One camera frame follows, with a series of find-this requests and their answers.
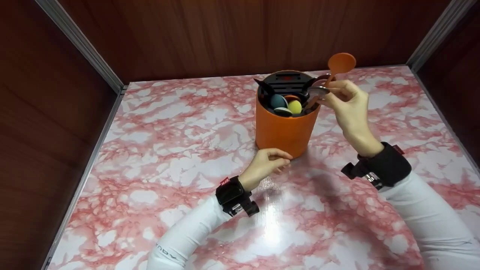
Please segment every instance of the white sleeve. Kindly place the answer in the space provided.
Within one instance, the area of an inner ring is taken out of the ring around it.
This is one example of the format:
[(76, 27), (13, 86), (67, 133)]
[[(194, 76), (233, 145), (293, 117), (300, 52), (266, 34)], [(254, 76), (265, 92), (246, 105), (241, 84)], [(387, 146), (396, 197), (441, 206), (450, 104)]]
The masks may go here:
[(386, 197), (417, 240), (426, 269), (480, 269), (480, 245), (450, 205), (418, 175), (411, 173)]
[(216, 196), (210, 196), (175, 223), (155, 244), (147, 270), (181, 270), (200, 242), (216, 227), (231, 219)]

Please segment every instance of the brown wooden panel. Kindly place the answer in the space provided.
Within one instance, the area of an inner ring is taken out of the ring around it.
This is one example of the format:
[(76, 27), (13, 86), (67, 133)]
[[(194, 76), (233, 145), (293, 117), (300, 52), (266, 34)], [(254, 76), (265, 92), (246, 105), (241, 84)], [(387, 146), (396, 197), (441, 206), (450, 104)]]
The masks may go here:
[(149, 79), (406, 63), (449, 0), (61, 0), (115, 73)]
[(34, 1), (0, 9), (0, 265), (40, 269), (116, 95)]
[(455, 134), (480, 165), (480, 2), (419, 70), (418, 75)]

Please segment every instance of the table top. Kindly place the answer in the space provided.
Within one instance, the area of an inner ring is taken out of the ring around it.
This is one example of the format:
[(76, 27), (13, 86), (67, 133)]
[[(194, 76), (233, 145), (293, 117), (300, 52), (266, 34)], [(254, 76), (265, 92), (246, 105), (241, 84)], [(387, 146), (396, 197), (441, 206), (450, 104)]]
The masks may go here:
[[(254, 156), (254, 77), (265, 75), (131, 83), (49, 269), (145, 269), (156, 240)], [(372, 131), (480, 236), (479, 178), (409, 68), (340, 79), (370, 94)], [(187, 269), (421, 267), (394, 209), (340, 172), (355, 156), (322, 107), (308, 151), (254, 190), (260, 213), (215, 230)]]

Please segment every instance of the wrist strap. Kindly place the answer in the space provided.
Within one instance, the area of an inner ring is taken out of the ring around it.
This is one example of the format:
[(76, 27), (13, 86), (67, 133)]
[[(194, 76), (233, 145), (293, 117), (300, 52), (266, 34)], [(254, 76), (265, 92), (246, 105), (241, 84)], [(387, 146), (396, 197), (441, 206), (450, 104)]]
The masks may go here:
[(359, 162), (355, 165), (349, 163), (342, 169), (342, 173), (350, 179), (367, 177), (377, 190), (383, 186), (394, 186), (397, 182), (407, 177), (412, 166), (403, 157), (403, 151), (398, 146), (391, 146), (382, 142), (384, 149), (373, 158), (358, 155)]
[(243, 189), (238, 175), (230, 179), (225, 178), (216, 189), (215, 195), (223, 211), (232, 217), (242, 209), (247, 212), (249, 217), (260, 212), (258, 205), (254, 201), (250, 201), (252, 193)]

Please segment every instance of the cylindrical container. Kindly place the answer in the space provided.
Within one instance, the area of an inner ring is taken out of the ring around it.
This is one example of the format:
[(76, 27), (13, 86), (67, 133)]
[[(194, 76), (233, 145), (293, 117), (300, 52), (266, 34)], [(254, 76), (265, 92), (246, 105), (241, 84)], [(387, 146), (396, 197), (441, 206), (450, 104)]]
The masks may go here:
[[(302, 80), (305, 76), (311, 79), (310, 76), (301, 74)], [(271, 76), (274, 76), (274, 73), (268, 76), (264, 81), (270, 79)], [(286, 85), (287, 83), (276, 83), (274, 81), (272, 85)], [(257, 102), (256, 102), (256, 139), (255, 142), (259, 149), (264, 148), (278, 148), (280, 150), (288, 152), (293, 158), (299, 157), (307, 150), (308, 142), (310, 136), (312, 135), (313, 127), (315, 126), (315, 121), (317, 119), (318, 112), (320, 111), (320, 106), (318, 106), (314, 111), (303, 116), (298, 117), (282, 117), (273, 114), (266, 108), (264, 108), (259, 100), (259, 93), (257, 91)]]

